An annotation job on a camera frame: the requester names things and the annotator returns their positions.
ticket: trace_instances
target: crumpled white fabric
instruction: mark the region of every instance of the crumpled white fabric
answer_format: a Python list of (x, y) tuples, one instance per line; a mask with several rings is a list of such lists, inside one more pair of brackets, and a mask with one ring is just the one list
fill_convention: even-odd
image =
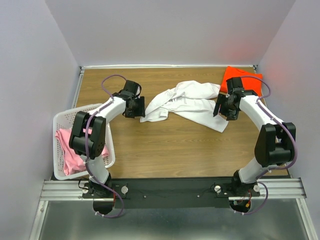
[(145, 117), (140, 122), (157, 122), (168, 118), (169, 112), (202, 124), (222, 133), (228, 121), (220, 115), (214, 117), (215, 101), (219, 94), (220, 85), (213, 83), (199, 83), (197, 81), (183, 81), (175, 88), (168, 89), (150, 102), (145, 110)]

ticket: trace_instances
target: gray floor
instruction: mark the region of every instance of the gray floor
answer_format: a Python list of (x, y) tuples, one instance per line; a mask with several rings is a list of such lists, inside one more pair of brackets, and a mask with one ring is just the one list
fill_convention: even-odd
[[(261, 201), (254, 201), (257, 206)], [(306, 240), (295, 199), (270, 199), (242, 216), (222, 208), (128, 209), (124, 216), (94, 215), (91, 202), (50, 202), (42, 240)]]

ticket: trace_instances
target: white wall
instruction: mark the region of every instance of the white wall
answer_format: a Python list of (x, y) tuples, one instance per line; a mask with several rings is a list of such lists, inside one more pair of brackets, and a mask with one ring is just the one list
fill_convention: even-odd
[(46, 0), (81, 66), (257, 64), (295, 0)]
[(297, 128), (298, 161), (313, 224), (320, 236), (320, 1), (297, 0), (258, 66), (270, 83), (268, 107)]
[(0, 239), (24, 240), (79, 68), (44, 0), (1, 1), (0, 33)]

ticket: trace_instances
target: cable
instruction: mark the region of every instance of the cable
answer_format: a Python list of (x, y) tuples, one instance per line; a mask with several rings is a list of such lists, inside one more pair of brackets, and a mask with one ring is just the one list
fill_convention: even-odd
[(251, 215), (251, 214), (255, 214), (256, 212), (258, 212), (260, 209), (262, 209), (262, 208), (264, 207), (264, 205), (266, 204), (266, 202), (267, 202), (267, 200), (268, 200), (268, 197), (269, 197), (269, 191), (268, 191), (267, 186), (266, 186), (262, 181), (259, 181), (258, 183), (261, 184), (261, 185), (263, 185), (264, 188), (265, 188), (265, 199), (263, 200), (263, 203), (262, 203), (258, 208), (256, 208), (256, 209), (253, 210), (253, 211), (240, 212), (240, 211), (234, 210), (234, 213), (239, 213), (239, 214), (241, 214), (241, 215)]
[(274, 115), (272, 115), (271, 113), (269, 113), (263, 106), (262, 102), (261, 102), (261, 99), (264, 99), (264, 98), (267, 98), (271, 95), (271, 89), (269, 87), (269, 85), (263, 81), (261, 78), (259, 77), (256, 77), (256, 76), (250, 76), (250, 75), (245, 75), (245, 76), (242, 76), (241, 78), (253, 78), (253, 79), (257, 79), (259, 80), (260, 82), (262, 82), (267, 88), (268, 88), (268, 94), (267, 95), (264, 95), (264, 96), (260, 96), (258, 97), (258, 99), (256, 100), (256, 104), (260, 107), (260, 109), (270, 118), (272, 119), (276, 124), (278, 124), (284, 131), (285, 133), (288, 135), (289, 139), (291, 140), (292, 142), (292, 145), (293, 145), (293, 151), (294, 151), (294, 156), (293, 156), (293, 159), (291, 161), (291, 163), (289, 163), (288, 165), (286, 166), (278, 166), (278, 167), (271, 167), (267, 170), (265, 170), (264, 172), (262, 172), (260, 175), (257, 176), (257, 180), (259, 178), (261, 178), (263, 175), (265, 175), (269, 170), (275, 170), (275, 169), (279, 169), (279, 170), (285, 170), (285, 169), (288, 169), (288, 168), (291, 168), (297, 161), (297, 158), (298, 158), (298, 149), (297, 149), (297, 144), (296, 144), (296, 141), (294, 139), (294, 137), (292, 136), (292, 134), (289, 132), (289, 130), (280, 122), (277, 120), (277, 118), (275, 118)]
[(91, 172), (90, 168), (89, 168), (89, 143), (88, 143), (88, 138), (89, 138), (89, 127), (90, 127), (90, 123), (92, 121), (92, 119), (94, 118), (94, 116), (96, 114), (98, 114), (101, 110), (107, 108), (108, 106), (110, 106), (113, 102), (114, 102), (114, 96), (105, 88), (104, 86), (104, 83), (107, 79), (109, 78), (112, 78), (112, 77), (121, 77), (123, 78), (124, 80), (127, 81), (127, 79), (122, 76), (122, 75), (119, 75), (119, 74), (114, 74), (114, 75), (110, 75), (108, 77), (106, 77), (102, 82), (101, 82), (101, 87), (102, 89), (110, 96), (111, 98), (111, 101), (108, 102), (106, 105), (102, 106), (98, 111), (95, 111), (88, 119), (87, 123), (86, 123), (86, 126), (85, 126), (85, 154), (86, 154), (86, 160), (84, 161), (85, 162), (85, 168), (87, 170), (87, 172), (89, 173), (89, 175), (93, 178), (93, 180), (95, 180), (98, 184), (100, 184), (102, 187), (104, 187), (105, 189), (109, 190), (110, 192), (114, 193), (121, 201), (121, 204), (122, 204), (122, 207), (121, 207), (121, 210), (118, 214), (116, 215), (104, 215), (104, 214), (101, 214), (99, 212), (96, 212), (95, 214), (96, 215), (99, 215), (99, 216), (102, 216), (103, 218), (108, 218), (108, 219), (112, 219), (112, 218), (117, 218), (117, 217), (120, 217), (122, 215), (122, 212), (123, 210), (125, 209), (125, 203), (124, 203), (124, 200), (122, 199), (122, 197), (119, 195), (119, 193), (117, 193), (115, 190), (113, 190), (112, 188), (104, 185), (102, 182), (100, 182), (96, 176), (93, 175), (93, 173)]

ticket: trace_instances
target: pink cloth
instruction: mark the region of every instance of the pink cloth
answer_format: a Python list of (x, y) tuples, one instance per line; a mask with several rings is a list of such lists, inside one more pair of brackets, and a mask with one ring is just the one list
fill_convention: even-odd
[[(60, 128), (55, 132), (55, 138), (58, 139), (63, 150), (63, 172), (66, 176), (83, 172), (86, 170), (85, 163), (73, 149), (69, 147), (69, 139), (71, 136), (71, 129)], [(106, 146), (102, 150), (102, 157), (108, 157), (109, 151)]]

